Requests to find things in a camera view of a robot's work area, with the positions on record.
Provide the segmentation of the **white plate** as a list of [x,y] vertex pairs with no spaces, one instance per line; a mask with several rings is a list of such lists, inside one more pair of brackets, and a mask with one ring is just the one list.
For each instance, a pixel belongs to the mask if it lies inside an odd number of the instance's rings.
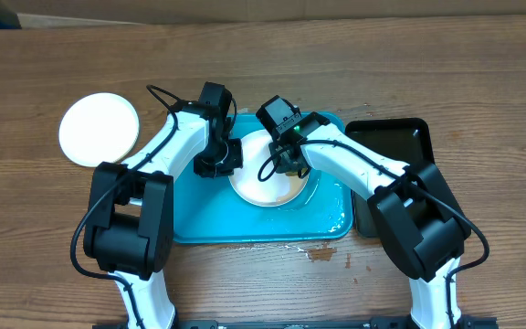
[[70,161],[95,167],[120,161],[136,144],[139,131],[132,104],[118,94],[100,92],[70,106],[59,125],[58,141]]
[[271,136],[265,130],[247,134],[241,139],[243,166],[229,177],[235,192],[248,203],[260,207],[277,207],[298,196],[308,178],[275,172],[265,182],[258,180],[258,171],[270,157]]

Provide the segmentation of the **green yellow sponge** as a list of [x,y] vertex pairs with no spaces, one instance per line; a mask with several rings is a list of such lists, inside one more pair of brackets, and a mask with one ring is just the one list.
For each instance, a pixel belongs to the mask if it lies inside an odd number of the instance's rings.
[[285,175],[287,176],[296,176],[298,178],[302,178],[302,169],[299,167],[291,167],[288,168],[285,172]]

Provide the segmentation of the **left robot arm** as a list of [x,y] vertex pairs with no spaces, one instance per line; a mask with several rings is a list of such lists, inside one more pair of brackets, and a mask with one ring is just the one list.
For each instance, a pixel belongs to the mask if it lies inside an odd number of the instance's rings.
[[163,267],[174,237],[174,183],[189,164],[205,178],[232,175],[242,165],[240,142],[229,134],[235,118],[231,97],[179,100],[166,125],[127,164],[103,162],[93,173],[88,211],[70,243],[83,243],[99,271],[73,267],[93,279],[113,281],[128,318],[125,328],[170,328],[176,311]]

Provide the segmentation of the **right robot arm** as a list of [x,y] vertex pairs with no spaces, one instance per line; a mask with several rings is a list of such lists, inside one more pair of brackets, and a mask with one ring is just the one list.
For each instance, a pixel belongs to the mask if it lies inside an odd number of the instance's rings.
[[317,112],[260,114],[258,120],[271,135],[275,170],[319,170],[365,200],[385,253],[410,281],[413,325],[456,327],[454,276],[473,229],[439,169],[380,155]]

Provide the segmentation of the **teal plastic tray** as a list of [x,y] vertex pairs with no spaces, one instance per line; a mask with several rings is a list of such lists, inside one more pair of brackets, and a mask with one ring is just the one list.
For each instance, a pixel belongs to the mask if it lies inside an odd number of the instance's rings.
[[181,244],[338,239],[353,223],[352,191],[313,170],[305,179],[274,174],[264,184],[302,183],[289,202],[261,207],[243,199],[229,176],[202,178],[189,164],[174,184],[174,240]]

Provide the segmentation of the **black rectangular water tray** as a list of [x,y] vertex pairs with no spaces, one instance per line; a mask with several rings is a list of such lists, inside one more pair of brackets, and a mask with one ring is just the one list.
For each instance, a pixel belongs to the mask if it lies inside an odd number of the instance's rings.
[[428,125],[420,118],[349,122],[345,134],[378,154],[410,165],[435,162]]

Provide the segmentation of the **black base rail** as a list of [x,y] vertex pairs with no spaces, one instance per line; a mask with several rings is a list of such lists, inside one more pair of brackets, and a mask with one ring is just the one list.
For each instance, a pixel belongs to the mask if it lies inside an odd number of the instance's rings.
[[[373,317],[365,321],[311,321],[311,322],[238,322],[219,323],[214,320],[180,321],[177,315],[174,318],[176,329],[409,329],[417,328],[411,317],[386,316]],[[126,323],[120,324],[94,324],[93,329],[125,329]],[[458,321],[460,329],[499,329],[496,318],[481,318],[463,315]]]

